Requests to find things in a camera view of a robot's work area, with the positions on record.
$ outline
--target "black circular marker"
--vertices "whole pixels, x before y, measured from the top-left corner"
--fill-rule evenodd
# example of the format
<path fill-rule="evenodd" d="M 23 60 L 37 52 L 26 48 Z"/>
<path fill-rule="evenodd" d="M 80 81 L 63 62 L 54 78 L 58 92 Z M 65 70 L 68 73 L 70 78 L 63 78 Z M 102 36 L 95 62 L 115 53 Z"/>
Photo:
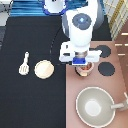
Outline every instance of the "black circular marker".
<path fill-rule="evenodd" d="M 95 49 L 102 51 L 102 53 L 100 55 L 100 57 L 102 57 L 102 58 L 106 58 L 111 54 L 111 49 L 106 45 L 99 45 Z"/>
<path fill-rule="evenodd" d="M 103 76 L 112 76 L 115 72 L 114 66 L 109 62 L 102 62 L 98 66 L 100 74 Z"/>

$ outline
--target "black mat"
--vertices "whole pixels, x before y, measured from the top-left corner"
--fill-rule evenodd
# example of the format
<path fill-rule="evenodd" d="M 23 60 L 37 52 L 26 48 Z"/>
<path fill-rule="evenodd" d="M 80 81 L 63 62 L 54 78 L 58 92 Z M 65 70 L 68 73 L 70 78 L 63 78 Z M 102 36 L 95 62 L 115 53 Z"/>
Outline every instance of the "black mat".
<path fill-rule="evenodd" d="M 95 49 L 102 51 L 102 53 L 100 55 L 100 57 L 102 57 L 102 58 L 106 58 L 111 55 L 111 49 L 106 45 L 99 45 Z"/>
<path fill-rule="evenodd" d="M 112 76 L 115 73 L 114 66 L 109 62 L 102 62 L 98 66 L 100 74 L 103 76 Z"/>
<path fill-rule="evenodd" d="M 66 66 L 55 66 L 46 80 L 34 74 L 37 62 L 49 60 L 60 20 L 58 16 L 7 20 L 0 54 L 0 128 L 66 128 Z M 53 45 L 53 64 L 59 63 L 61 43 L 67 40 L 61 29 Z M 25 52 L 30 54 L 30 72 L 21 76 L 18 69 Z"/>

